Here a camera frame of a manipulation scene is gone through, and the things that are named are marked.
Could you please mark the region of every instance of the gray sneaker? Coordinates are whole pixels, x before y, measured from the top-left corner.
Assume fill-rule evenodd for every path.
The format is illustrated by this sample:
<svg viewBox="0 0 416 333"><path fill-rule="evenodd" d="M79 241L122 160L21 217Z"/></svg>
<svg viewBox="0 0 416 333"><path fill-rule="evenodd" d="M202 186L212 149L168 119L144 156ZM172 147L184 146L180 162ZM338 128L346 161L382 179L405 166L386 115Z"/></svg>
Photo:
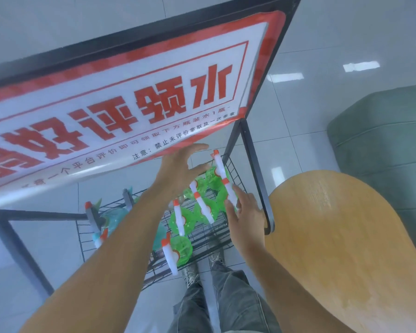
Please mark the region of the gray sneaker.
<svg viewBox="0 0 416 333"><path fill-rule="evenodd" d="M212 268L214 263L217 261L221 262L222 264L225 264L225 254L223 253L223 247L220 246L219 238L213 233L211 233L209 236L210 239L208 242L208 248L211 249L217 247L217 249L211 252L211 255L208 257L210 268Z"/></svg>
<svg viewBox="0 0 416 333"><path fill-rule="evenodd" d="M200 281L199 268L197 263L193 262L182 269L182 275L186 282L186 288L189 288L194 282Z"/></svg>

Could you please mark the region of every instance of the leg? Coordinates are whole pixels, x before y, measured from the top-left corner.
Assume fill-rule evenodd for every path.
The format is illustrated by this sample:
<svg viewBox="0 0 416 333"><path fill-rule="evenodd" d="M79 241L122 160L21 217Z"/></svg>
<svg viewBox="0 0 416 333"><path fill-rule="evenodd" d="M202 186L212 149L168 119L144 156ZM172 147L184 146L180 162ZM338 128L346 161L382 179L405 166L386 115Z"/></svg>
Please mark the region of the leg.
<svg viewBox="0 0 416 333"><path fill-rule="evenodd" d="M168 333L212 333L202 283L194 272L196 267L194 264L182 270L188 289L182 301L174 306L174 320Z"/></svg>
<svg viewBox="0 0 416 333"><path fill-rule="evenodd" d="M217 304L219 304L222 332L230 330L282 332L270 306L249 285L242 270L233 271L221 260L217 260L212 264L211 274Z"/></svg>

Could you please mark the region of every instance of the plastic sign cover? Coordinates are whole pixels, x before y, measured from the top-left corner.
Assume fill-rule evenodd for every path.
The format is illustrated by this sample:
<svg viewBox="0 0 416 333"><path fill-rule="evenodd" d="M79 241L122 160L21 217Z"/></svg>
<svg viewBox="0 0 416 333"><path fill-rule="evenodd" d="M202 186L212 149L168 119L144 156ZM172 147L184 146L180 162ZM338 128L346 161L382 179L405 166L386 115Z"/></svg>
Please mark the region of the plastic sign cover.
<svg viewBox="0 0 416 333"><path fill-rule="evenodd" d="M0 207L240 119L284 21L256 14L0 88Z"/></svg>

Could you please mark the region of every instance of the green leather ottoman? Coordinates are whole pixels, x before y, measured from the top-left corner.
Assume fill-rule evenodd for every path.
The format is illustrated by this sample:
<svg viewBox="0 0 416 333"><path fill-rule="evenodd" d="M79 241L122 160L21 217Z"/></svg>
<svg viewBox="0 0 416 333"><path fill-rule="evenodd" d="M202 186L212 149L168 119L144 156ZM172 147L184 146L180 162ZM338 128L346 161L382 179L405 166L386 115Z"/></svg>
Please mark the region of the green leather ottoman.
<svg viewBox="0 0 416 333"><path fill-rule="evenodd" d="M362 98L327 133L341 171L377 190L416 246L416 85Z"/></svg>

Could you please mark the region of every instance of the pants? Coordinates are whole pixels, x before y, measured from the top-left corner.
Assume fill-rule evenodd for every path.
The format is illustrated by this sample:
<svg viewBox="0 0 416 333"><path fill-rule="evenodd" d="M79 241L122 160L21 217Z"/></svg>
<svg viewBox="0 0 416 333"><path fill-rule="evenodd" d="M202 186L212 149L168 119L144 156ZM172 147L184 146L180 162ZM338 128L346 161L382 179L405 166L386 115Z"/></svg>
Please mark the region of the pants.
<svg viewBox="0 0 416 333"><path fill-rule="evenodd" d="M211 269L219 307L220 330L281 333L276 317L265 300L249 285L242 270L233 271L220 262ZM194 282L180 303L174 306L174 320L168 333L212 333L205 295Z"/></svg>

